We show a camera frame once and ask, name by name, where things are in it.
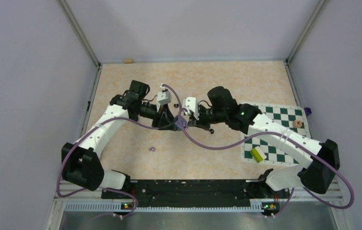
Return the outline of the purple grey earbud charging case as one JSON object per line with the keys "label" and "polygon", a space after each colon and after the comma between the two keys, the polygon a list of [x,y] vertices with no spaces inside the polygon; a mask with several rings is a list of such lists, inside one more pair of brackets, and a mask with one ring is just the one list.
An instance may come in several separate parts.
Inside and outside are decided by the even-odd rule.
{"label": "purple grey earbud charging case", "polygon": [[175,131],[181,131],[182,129],[188,129],[188,122],[185,120],[183,116],[176,116],[175,117]]}

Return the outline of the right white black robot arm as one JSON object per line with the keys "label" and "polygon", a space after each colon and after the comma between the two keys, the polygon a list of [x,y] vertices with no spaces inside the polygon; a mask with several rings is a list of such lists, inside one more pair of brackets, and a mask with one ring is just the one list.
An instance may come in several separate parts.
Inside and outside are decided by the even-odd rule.
{"label": "right white black robot arm", "polygon": [[264,197],[272,197],[285,188],[305,187],[317,194],[325,194],[340,167],[336,142],[314,140],[298,134],[269,118],[259,108],[238,103],[230,91],[222,86],[212,88],[207,96],[211,105],[200,105],[195,97],[182,100],[188,126],[210,130],[212,124],[224,123],[230,129],[247,136],[257,135],[276,149],[286,153],[297,165],[285,169],[267,170],[258,190]]}

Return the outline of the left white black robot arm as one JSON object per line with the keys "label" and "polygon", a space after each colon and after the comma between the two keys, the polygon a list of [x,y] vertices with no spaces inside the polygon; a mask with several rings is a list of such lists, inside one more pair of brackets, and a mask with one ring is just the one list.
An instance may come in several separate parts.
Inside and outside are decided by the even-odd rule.
{"label": "left white black robot arm", "polygon": [[172,99],[168,88],[161,86],[155,103],[145,99],[149,92],[148,84],[133,80],[128,90],[114,96],[90,130],[75,143],[66,143],[63,146],[61,178],[83,190],[112,188],[120,198],[129,196],[131,185],[126,182],[128,176],[119,171],[105,170],[101,164],[101,156],[119,128],[127,121],[138,124],[140,116],[152,120],[149,129],[177,129],[176,118],[168,107]]}

